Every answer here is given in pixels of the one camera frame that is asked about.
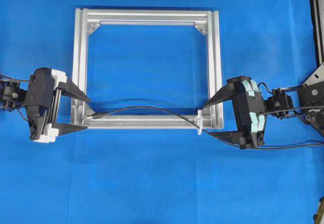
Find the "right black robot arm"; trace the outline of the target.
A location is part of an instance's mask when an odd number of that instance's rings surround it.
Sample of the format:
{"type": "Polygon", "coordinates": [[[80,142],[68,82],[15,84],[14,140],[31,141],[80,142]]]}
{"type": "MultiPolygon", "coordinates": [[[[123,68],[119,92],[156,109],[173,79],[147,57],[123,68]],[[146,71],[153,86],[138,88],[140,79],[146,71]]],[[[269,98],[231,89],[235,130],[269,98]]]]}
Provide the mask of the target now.
{"type": "Polygon", "coordinates": [[[323,135],[323,64],[299,86],[279,87],[264,99],[260,85],[248,76],[227,80],[205,107],[231,101],[236,131],[213,132],[211,135],[240,149],[264,150],[268,116],[278,119],[299,118],[323,135]]]}

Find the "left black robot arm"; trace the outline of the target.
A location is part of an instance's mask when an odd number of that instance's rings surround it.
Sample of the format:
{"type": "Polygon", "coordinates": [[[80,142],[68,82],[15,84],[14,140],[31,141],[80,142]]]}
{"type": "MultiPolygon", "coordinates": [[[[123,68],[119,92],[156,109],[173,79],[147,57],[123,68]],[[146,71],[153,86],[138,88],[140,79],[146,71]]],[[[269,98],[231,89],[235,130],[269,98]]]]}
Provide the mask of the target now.
{"type": "Polygon", "coordinates": [[[90,103],[63,71],[38,68],[28,80],[1,75],[1,109],[12,112],[24,108],[30,136],[38,143],[53,143],[58,136],[86,130],[86,126],[58,123],[61,96],[90,103]]]}

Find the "left gripper body white rail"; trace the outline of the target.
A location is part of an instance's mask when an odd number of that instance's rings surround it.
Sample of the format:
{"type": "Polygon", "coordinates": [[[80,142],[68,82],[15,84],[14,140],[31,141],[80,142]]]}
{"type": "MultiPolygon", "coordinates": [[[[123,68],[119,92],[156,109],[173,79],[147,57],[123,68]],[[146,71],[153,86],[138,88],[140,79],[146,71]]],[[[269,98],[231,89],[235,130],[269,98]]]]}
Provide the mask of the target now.
{"type": "Polygon", "coordinates": [[[53,97],[59,83],[67,81],[63,71],[39,68],[29,77],[24,107],[30,130],[30,140],[38,143],[53,143],[59,135],[59,129],[51,122],[53,97]]]}

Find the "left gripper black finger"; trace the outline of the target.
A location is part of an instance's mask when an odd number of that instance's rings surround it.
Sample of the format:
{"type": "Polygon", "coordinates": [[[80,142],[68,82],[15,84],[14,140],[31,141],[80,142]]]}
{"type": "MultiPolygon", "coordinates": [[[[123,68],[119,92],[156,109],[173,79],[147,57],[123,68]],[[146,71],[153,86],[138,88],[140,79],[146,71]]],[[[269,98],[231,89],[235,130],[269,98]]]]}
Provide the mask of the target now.
{"type": "Polygon", "coordinates": [[[91,103],[92,101],[88,98],[88,96],[79,89],[79,87],[73,83],[71,79],[67,79],[66,82],[59,82],[58,89],[61,90],[61,94],[63,96],[80,100],[82,102],[91,103]]]}
{"type": "Polygon", "coordinates": [[[54,123],[54,128],[58,129],[59,136],[88,129],[86,126],[66,123],[54,123]]]}

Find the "right gripper body teal pads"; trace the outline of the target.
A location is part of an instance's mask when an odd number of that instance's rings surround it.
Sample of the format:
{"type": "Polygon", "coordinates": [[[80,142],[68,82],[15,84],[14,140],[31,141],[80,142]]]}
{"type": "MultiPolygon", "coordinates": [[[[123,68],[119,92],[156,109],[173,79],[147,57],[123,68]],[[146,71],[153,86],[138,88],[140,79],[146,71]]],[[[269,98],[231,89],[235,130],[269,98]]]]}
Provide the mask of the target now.
{"type": "Polygon", "coordinates": [[[264,131],[267,117],[265,103],[257,83],[247,76],[227,80],[232,90],[232,105],[237,133],[232,142],[241,149],[255,149],[264,146],[264,131]]]}

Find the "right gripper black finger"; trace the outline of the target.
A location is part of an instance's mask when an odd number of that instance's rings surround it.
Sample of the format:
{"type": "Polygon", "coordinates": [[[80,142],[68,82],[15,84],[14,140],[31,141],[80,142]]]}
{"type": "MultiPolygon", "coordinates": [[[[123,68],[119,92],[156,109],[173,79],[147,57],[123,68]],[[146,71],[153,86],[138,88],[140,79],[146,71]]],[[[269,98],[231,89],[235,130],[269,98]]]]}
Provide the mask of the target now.
{"type": "Polygon", "coordinates": [[[231,146],[239,146],[240,131],[210,132],[210,135],[231,146]]]}
{"type": "Polygon", "coordinates": [[[235,86],[233,83],[221,87],[214,96],[212,96],[205,104],[204,107],[217,105],[228,100],[232,100],[235,94],[235,86]]]}

